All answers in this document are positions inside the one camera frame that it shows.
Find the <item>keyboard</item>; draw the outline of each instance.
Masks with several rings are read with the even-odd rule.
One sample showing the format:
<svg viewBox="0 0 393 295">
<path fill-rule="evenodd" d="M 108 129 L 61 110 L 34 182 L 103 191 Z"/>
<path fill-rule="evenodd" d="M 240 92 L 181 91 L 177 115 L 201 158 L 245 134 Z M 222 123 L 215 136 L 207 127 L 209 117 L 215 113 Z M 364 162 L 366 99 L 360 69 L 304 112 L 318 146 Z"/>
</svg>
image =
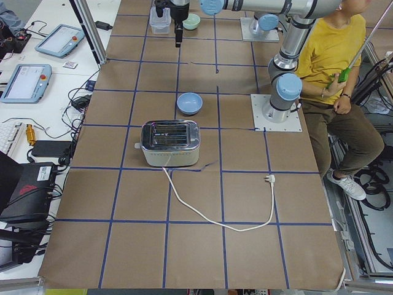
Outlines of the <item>keyboard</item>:
<svg viewBox="0 0 393 295">
<path fill-rule="evenodd" d="M 12 157 L 23 134 L 26 134 L 26 124 L 23 122 L 0 123 L 0 151 Z"/>
</svg>

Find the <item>olive pants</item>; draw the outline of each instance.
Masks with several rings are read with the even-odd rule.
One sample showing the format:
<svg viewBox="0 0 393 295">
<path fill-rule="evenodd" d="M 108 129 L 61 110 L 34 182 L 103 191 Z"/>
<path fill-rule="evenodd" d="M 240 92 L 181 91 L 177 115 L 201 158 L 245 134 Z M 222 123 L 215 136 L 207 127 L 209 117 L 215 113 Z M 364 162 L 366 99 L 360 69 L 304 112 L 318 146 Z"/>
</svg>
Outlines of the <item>olive pants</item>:
<svg viewBox="0 0 393 295">
<path fill-rule="evenodd" d="M 384 148 L 381 135 L 364 116 L 359 106 L 352 104 L 348 114 L 337 114 L 332 105 L 302 100 L 308 134 L 313 146 L 319 174 L 323 177 L 332 157 L 328 133 L 339 137 L 349 148 L 338 170 L 353 175 L 371 163 Z"/>
</svg>

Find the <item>light blue bowl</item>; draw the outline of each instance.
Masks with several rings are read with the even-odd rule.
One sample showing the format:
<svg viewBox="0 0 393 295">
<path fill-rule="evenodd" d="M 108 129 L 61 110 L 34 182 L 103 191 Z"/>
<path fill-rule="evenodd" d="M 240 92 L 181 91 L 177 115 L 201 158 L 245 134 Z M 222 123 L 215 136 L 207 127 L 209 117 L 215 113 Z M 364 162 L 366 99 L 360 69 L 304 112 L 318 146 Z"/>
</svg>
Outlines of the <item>light blue bowl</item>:
<svg viewBox="0 0 393 295">
<path fill-rule="evenodd" d="M 202 108 L 202 97 L 193 92 L 183 93 L 177 98 L 177 107 L 185 115 L 195 115 Z"/>
<path fill-rule="evenodd" d="M 195 30 L 199 23 L 201 22 L 201 18 L 196 14 L 189 14 L 189 17 L 183 21 L 183 27 L 186 30 Z"/>
</svg>

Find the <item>white cable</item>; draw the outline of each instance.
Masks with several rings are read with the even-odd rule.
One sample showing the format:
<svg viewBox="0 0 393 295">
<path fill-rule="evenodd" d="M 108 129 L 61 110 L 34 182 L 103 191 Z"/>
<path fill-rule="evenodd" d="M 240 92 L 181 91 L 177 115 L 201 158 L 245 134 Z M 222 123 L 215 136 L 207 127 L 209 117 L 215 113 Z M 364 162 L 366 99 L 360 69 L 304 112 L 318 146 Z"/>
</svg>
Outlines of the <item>white cable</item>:
<svg viewBox="0 0 393 295">
<path fill-rule="evenodd" d="M 270 223 L 272 217 L 273 217 L 273 210 L 274 210 L 274 182 L 275 182 L 274 175 L 268 175 L 268 176 L 265 177 L 265 180 L 268 181 L 268 182 L 270 183 L 270 189 L 271 189 L 271 210 L 270 210 L 269 220 L 268 220 L 267 222 L 265 222 L 264 224 L 260 224 L 260 225 L 258 225 L 258 226 L 250 227 L 250 228 L 248 228 L 248 229 L 235 229 L 235 228 L 232 227 L 232 226 L 228 226 L 228 225 L 226 225 L 226 224 L 222 224 L 222 223 L 219 223 L 219 222 L 216 222 L 216 221 L 213 221 L 213 220 L 207 218 L 203 213 L 199 212 L 199 211 L 198 211 L 197 209 L 195 209 L 193 206 L 191 206 L 191 205 L 187 204 L 185 201 L 183 201 L 183 200 L 179 197 L 179 194 L 177 193 L 177 190 L 176 190 L 176 188 L 174 187 L 174 184 L 173 184 L 173 182 L 172 182 L 172 179 L 171 179 L 171 177 L 169 176 L 169 174 L 168 174 L 168 172 L 166 171 L 166 169 L 165 169 L 164 167 L 162 167 L 162 170 L 165 172 L 165 175 L 166 175 L 166 177 L 168 178 L 169 183 L 171 184 L 171 187 L 172 187 L 172 189 L 173 189 L 173 191 L 174 191 L 174 193 L 175 193 L 177 199 L 178 199 L 184 206 L 190 208 L 192 211 L 194 211 L 196 214 L 200 215 L 203 219 L 209 221 L 210 223 L 217 224 L 218 226 L 226 227 L 227 229 L 234 230 L 235 232 L 245 232 L 245 231 L 248 231 L 248 230 L 258 229 L 258 228 L 260 228 L 260 227 L 263 227 L 263 226 L 268 225 L 268 224 Z"/>
<path fill-rule="evenodd" d="M 343 268 L 343 274 L 341 275 L 340 281 L 338 282 L 337 288 L 335 288 L 333 290 L 333 292 L 337 292 L 338 290 L 340 290 L 341 285 L 344 283 L 344 278 L 345 278 L 345 273 L 346 273 L 346 269 L 345 267 Z"/>
</svg>

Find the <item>person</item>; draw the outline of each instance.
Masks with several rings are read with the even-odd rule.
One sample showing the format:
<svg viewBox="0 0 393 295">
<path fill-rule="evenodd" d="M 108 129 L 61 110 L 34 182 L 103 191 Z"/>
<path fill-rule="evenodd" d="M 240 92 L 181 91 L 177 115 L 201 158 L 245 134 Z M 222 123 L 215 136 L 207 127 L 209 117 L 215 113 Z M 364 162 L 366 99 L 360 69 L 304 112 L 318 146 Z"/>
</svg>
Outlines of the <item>person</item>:
<svg viewBox="0 0 393 295">
<path fill-rule="evenodd" d="M 24 39 L 26 37 L 26 23 L 12 10 L 7 9 L 3 1 L 0 1 L 0 21 L 10 29 L 16 38 Z"/>
<path fill-rule="evenodd" d="M 356 200 L 366 198 L 366 193 L 349 176 L 372 162 L 384 143 L 360 107 L 351 104 L 361 57 L 346 82 L 339 82 L 338 76 L 364 43 L 365 19 L 360 14 L 371 1 L 343 0 L 336 11 L 320 18 L 299 56 L 295 72 L 303 84 L 302 108 L 319 174 L 321 178 L 327 175 Z M 348 152 L 336 170 L 330 169 L 329 134 L 348 145 Z"/>
</svg>

